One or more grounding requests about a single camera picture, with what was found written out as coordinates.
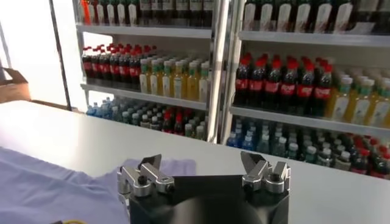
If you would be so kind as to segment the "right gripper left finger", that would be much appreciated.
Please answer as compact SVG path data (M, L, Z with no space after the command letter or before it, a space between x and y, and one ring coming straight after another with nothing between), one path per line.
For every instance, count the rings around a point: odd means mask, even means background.
M154 188L158 193L171 194L175 191L174 178L160 171L162 155L143 158L137 168L121 166L117 171L118 192L148 197Z

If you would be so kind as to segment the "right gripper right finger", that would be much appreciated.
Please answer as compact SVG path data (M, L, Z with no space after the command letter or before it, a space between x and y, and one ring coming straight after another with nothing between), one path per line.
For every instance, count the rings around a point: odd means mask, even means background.
M246 191L265 189L272 194L290 191L291 167L286 162L278 161L273 166L260 154L249 152L241 152L241 161L246 171L241 182Z

